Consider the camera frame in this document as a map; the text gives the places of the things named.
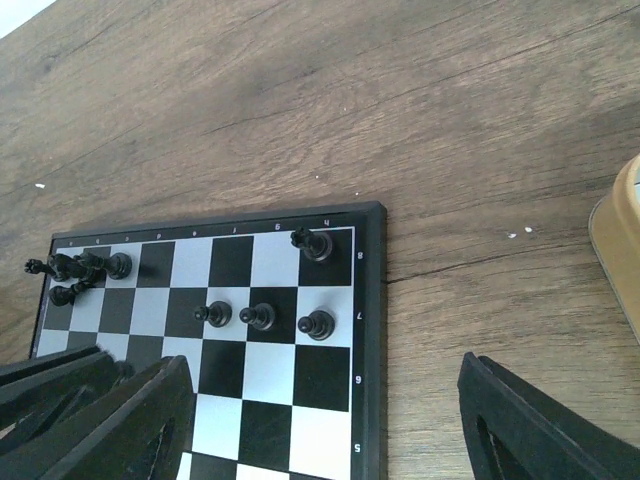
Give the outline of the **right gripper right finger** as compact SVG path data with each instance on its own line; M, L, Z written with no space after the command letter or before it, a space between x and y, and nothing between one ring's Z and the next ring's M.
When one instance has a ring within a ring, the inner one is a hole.
M639 449L487 356L467 352L459 405L476 479L637 479Z

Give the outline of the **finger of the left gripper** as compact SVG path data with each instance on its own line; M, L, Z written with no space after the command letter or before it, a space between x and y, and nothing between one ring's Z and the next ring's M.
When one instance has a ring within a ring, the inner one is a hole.
M133 376L97 345L1 367L1 438L33 440Z

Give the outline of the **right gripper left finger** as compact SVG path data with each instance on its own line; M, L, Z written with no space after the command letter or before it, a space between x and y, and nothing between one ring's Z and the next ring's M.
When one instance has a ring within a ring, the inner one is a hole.
M191 425L186 358L164 357L33 440L1 438L4 479L174 479Z

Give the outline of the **black chess pawn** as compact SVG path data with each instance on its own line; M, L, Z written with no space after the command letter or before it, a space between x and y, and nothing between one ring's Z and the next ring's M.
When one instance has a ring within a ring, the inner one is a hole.
M24 264L24 272L32 275L46 274L57 282L69 279L69 274L61 265L61 257L58 254L49 255L45 261L29 259Z
M49 299L53 305L62 307L73 304L80 294L93 287L93 284L84 281L76 282L69 287L56 285L49 290Z

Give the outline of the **black chess piece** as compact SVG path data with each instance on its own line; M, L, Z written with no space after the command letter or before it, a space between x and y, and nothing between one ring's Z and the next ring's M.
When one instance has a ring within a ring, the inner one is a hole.
M106 259L89 251L73 256L66 264L68 277L89 284L96 284L106 279Z

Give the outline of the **black pawn e file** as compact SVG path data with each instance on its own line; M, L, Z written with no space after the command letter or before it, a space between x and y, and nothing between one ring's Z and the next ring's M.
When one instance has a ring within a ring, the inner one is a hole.
M229 303L218 300L209 305L196 307L193 311L193 317L200 323L208 323L214 328L222 328L230 322L232 308Z

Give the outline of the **black chess bishop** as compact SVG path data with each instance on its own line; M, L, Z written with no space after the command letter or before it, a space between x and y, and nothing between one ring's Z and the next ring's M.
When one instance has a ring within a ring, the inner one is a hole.
M106 275L113 280L123 280L127 278L133 267L133 261L129 254L117 252L102 259L102 269Z

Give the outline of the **black pawn f file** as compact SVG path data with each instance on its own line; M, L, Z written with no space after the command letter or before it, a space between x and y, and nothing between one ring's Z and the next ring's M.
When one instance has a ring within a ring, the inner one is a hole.
M276 320L274 308L268 303L248 306L239 312L240 320L257 331L269 331Z

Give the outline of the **black white chess board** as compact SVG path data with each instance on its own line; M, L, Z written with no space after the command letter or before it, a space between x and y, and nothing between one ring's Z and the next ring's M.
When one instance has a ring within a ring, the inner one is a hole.
M326 232L316 263L291 244L304 227ZM131 256L71 305L40 301L31 353L95 344L143 370L186 358L194 390L182 479L384 479L387 469L386 210L378 202L105 226L57 233L52 253ZM222 328L196 307L231 305ZM239 312L276 313L269 331ZM298 320L335 319L315 341Z

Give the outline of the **black pawn h file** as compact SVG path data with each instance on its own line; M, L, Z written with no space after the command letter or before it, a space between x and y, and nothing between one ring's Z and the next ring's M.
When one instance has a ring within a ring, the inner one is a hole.
M312 340L323 341L333 334L335 319L324 310L314 310L298 320L297 328Z

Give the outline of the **black rook corner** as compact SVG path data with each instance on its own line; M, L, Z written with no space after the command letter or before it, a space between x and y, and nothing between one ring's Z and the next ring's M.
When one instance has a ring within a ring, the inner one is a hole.
M334 250L333 239L326 232L314 232L300 227L291 233L290 240L308 260L316 263L328 260Z

